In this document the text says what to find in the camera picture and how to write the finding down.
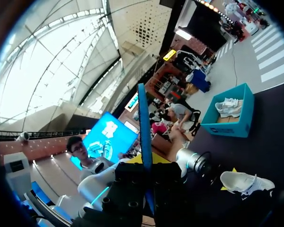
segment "white stripe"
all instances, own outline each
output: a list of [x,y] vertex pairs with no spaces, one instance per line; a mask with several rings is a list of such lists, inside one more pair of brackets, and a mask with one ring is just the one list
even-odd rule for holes
[[266,89],[264,89],[263,91],[266,91],[266,90],[272,89],[272,88],[274,88],[274,87],[277,87],[277,86],[280,86],[280,85],[283,85],[283,84],[284,84],[284,82],[283,82],[283,83],[281,83],[281,84],[277,84],[277,85],[274,85],[274,86],[272,86],[272,87],[266,88]]
[[275,39],[279,38],[281,36],[281,33],[277,33],[275,34],[273,37],[271,37],[270,39],[268,39],[265,43],[263,43],[262,45],[260,45],[258,48],[255,49],[255,53],[262,50],[264,47],[266,47],[268,44],[270,44],[272,41],[274,41]]
[[278,68],[275,68],[274,70],[271,70],[263,75],[261,75],[262,82],[265,82],[269,79],[275,78],[281,74],[284,73],[284,64],[279,66]]
[[232,48],[232,44],[233,44],[233,40],[231,40],[231,42],[229,43],[229,49]]
[[278,47],[282,46],[283,44],[284,44],[284,39],[279,40],[277,43],[275,43],[274,45],[272,45],[271,47],[269,47],[268,49],[263,51],[261,54],[259,54],[257,56],[257,60],[260,60],[261,58],[268,55],[269,53],[271,53],[272,51],[274,51]]
[[225,52],[224,52],[224,54],[226,54],[227,51],[228,51],[228,43],[227,43],[226,46],[225,46]]
[[219,56],[220,56],[220,53],[221,53],[221,51],[219,51],[219,52],[218,52],[218,54],[217,54],[217,59],[219,58]]
[[222,48],[220,58],[223,56],[224,48],[225,48],[225,46]]
[[253,43],[254,41],[256,41],[258,38],[260,38],[262,35],[264,35],[266,32],[268,32],[272,27],[273,26],[269,26],[268,28],[263,30],[258,36],[256,36],[253,40],[251,40],[251,42]]
[[275,61],[283,58],[283,57],[284,57],[284,50],[280,51],[279,53],[275,54],[274,56],[268,58],[266,61],[264,61],[261,64],[259,64],[259,68],[263,69],[267,65],[270,65],[270,64],[274,63]]
[[263,42],[264,40],[266,40],[270,35],[272,35],[274,32],[276,32],[277,29],[276,27],[274,29],[272,29],[270,32],[268,32],[265,36],[263,36],[262,38],[260,38],[258,41],[256,41],[252,46],[255,47],[257,45],[259,45],[261,42]]

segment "white shoe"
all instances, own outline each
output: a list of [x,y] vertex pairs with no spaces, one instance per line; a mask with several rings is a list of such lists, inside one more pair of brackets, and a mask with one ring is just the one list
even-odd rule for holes
[[190,141],[186,141],[182,145],[183,145],[184,148],[188,148],[189,144],[190,144]]
[[257,190],[270,190],[275,188],[275,184],[270,180],[252,176],[246,173],[224,172],[220,180],[229,192],[240,192],[242,195],[250,195]]
[[239,117],[241,115],[243,100],[225,98],[224,102],[216,103],[215,107],[222,118]]

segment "yellow sign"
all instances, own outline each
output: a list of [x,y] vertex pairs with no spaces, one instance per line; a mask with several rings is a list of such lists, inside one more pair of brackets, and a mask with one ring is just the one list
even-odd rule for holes
[[165,61],[168,61],[169,59],[171,59],[172,56],[175,55],[175,53],[177,53],[177,51],[171,50],[170,52],[168,52],[168,53],[163,57],[163,59],[164,59]]

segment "railing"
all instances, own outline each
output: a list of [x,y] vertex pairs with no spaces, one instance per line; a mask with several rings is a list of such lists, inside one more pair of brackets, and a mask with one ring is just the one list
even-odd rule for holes
[[[0,131],[0,141],[14,141],[22,132],[21,131]],[[28,131],[30,140],[47,139],[53,137],[71,136],[85,134],[85,130],[72,131]]]

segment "blue cardboard box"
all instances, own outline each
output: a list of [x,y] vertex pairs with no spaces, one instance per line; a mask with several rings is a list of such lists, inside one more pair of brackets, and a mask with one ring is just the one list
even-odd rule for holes
[[[225,98],[243,99],[241,115],[237,122],[217,123],[220,114],[216,110],[215,104],[223,102]],[[246,138],[251,126],[254,102],[254,95],[246,83],[224,91],[213,97],[201,126],[212,135]]]

